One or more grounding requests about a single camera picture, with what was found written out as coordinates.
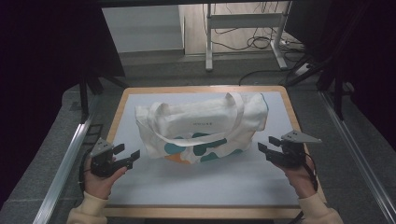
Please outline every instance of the white tote bag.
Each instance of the white tote bag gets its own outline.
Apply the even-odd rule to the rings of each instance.
[[[267,113],[262,94],[237,92],[202,102],[135,108],[148,155],[189,164],[249,149],[253,134],[264,130]]]

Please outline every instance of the wire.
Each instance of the wire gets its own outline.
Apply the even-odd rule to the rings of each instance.
[[[205,9],[204,9],[204,4],[202,4],[202,12],[203,12],[203,18],[204,18],[204,29],[205,29],[205,33],[207,34],[207,30],[206,30],[206,26],[205,26]],[[238,28],[234,28],[234,29],[225,31],[225,32],[223,32],[223,33],[218,33],[218,32],[216,31],[216,29],[215,29],[215,32],[216,32],[217,34],[222,35],[222,34],[226,34],[226,33],[229,33],[229,32],[231,32],[231,31],[237,30],[237,29],[238,29]],[[255,36],[255,34],[257,33],[257,30],[258,30],[258,29],[259,29],[259,28],[256,28],[256,30],[255,30],[255,32],[254,32],[254,34],[253,34],[253,37],[251,37],[251,38],[249,38],[249,39],[247,40],[247,46],[244,47],[244,48],[241,48],[241,49],[232,48],[232,47],[230,47],[230,46],[227,46],[227,45],[225,45],[225,44],[222,44],[222,43],[219,43],[219,42],[215,42],[215,41],[211,41],[211,42],[212,42],[213,44],[223,46],[224,48],[232,49],[232,50],[237,50],[237,51],[239,51],[239,50],[244,50],[244,49],[249,49],[249,48],[254,48],[254,49],[266,49],[266,48],[268,48],[268,46],[269,46],[270,43],[271,43],[271,38],[268,38],[268,37],[265,37],[265,36]],[[263,47],[259,47],[258,45],[256,45],[256,42],[258,42],[258,41],[266,41],[267,44],[266,44],[265,46],[263,46]]]
[[[275,34],[277,34],[277,31],[273,28],[273,27],[265,27],[265,28],[269,28],[269,29],[271,29],[271,34],[272,33],[275,33]],[[280,38],[281,40],[283,40],[283,41],[287,41],[287,42],[289,42],[289,43],[291,43],[291,44],[303,44],[302,42],[296,42],[296,41],[289,41],[288,39],[285,39],[285,38]]]
[[[84,182],[85,162],[87,160],[88,155],[92,152],[92,150],[93,150],[93,147],[87,149],[84,152],[84,155],[82,156],[81,162],[79,164],[79,169],[78,169],[78,183],[79,183],[79,188],[80,188],[83,196],[84,196],[84,191],[85,191],[85,182]]]
[[[279,86],[286,87],[286,84],[288,83],[289,76],[295,72],[295,69],[296,69],[297,67],[300,68],[301,65],[305,64],[306,62],[308,62],[308,61],[311,60],[311,59],[312,59],[311,56],[307,56],[307,55],[305,54],[305,55],[293,66],[293,68],[286,74],[286,76],[285,76],[282,80],[280,80],[280,81],[278,82],[278,85],[279,85]]]
[[[265,12],[265,8],[267,7],[267,2],[265,2],[265,4],[262,4],[262,13]]]
[[[241,82],[242,82],[243,79],[245,79],[246,77],[249,77],[249,76],[251,76],[251,75],[253,75],[253,74],[256,74],[256,73],[264,73],[264,72],[287,72],[287,71],[291,71],[291,70],[292,70],[292,69],[287,69],[287,70],[258,70],[258,71],[250,72],[250,73],[247,73],[246,75],[242,76],[241,78],[239,78],[238,86],[241,86]]]
[[[256,9],[261,5],[262,3],[259,3],[253,10],[253,13],[256,11]]]
[[[275,11],[274,12],[276,12],[278,4],[279,4],[279,2],[276,2],[276,6],[275,6]]]
[[[311,167],[309,167],[308,164],[306,164],[306,163],[303,164],[303,167],[305,168],[305,170],[309,174],[309,179],[311,180],[312,185],[314,186],[315,192],[318,192],[317,166],[315,165],[314,159],[310,155],[305,153],[305,156],[307,156],[309,158],[309,160],[311,160],[314,163],[314,168],[313,169],[311,169]],[[303,211],[301,211],[297,215],[297,217],[295,217],[289,224],[297,223],[303,217],[303,215],[304,215],[304,213],[303,213]]]
[[[217,5],[217,4],[215,4],[215,8],[214,8],[213,14],[216,14],[216,5]],[[233,28],[233,29],[228,30],[228,31],[225,31],[225,32],[218,32],[218,30],[215,29],[215,33],[218,34],[218,35],[224,35],[224,34],[227,34],[227,33],[231,32],[231,31],[234,31],[234,30],[237,30],[237,29],[239,29],[239,28]]]
[[[231,12],[231,10],[228,8],[228,3],[225,4],[225,7],[227,7],[227,9],[228,9],[228,11],[230,12],[230,14],[233,14],[233,13]]]

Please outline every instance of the white board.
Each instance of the white board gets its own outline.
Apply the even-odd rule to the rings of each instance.
[[[280,138],[292,130],[280,92],[263,92],[269,107],[265,130],[255,133],[251,148],[243,153],[197,164],[150,159],[135,123],[134,107],[154,102],[181,104],[224,97],[225,93],[131,94],[126,102],[114,145],[125,144],[123,159],[138,149],[141,157],[111,190],[108,205],[146,206],[251,206],[297,205],[297,195],[284,173],[258,150],[261,142],[271,149],[268,136]]]

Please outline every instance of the metal rail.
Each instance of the metal rail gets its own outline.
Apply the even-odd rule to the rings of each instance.
[[[375,173],[370,167],[370,164],[364,158],[359,145],[356,143],[347,125],[336,115],[335,111],[333,110],[332,100],[330,99],[329,95],[323,91],[320,91],[319,96],[325,104],[330,117],[335,124],[335,127],[344,139],[353,160],[356,162],[359,170],[361,171],[361,175],[363,176],[370,191],[373,193],[388,223],[396,223],[396,210],[391,198],[389,197],[382,183],[376,177]]]
[[[50,216],[55,208],[55,205],[58,201],[58,198],[64,188],[64,183],[66,182],[67,177],[69,176],[70,170],[76,160],[76,156],[78,151],[82,145],[85,134],[88,131],[88,128],[91,125],[91,121],[96,114],[96,106],[98,105],[100,96],[95,95],[90,105],[91,114],[88,116],[87,120],[83,124],[79,124],[75,135],[73,136],[72,141],[64,155],[64,159],[59,166],[58,171],[56,172],[55,177],[52,180],[52,183],[49,187],[49,191],[47,192],[46,197],[44,198],[43,203],[41,204],[40,209],[35,217],[35,224],[44,224],[50,221]]]

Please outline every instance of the black curtain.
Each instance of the black curtain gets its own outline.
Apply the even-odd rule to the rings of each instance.
[[[50,130],[64,91],[93,68],[113,77],[124,73],[94,4],[2,1],[0,10],[3,203]]]
[[[352,101],[396,150],[395,11],[394,1],[373,1],[343,60],[345,81],[355,89]]]

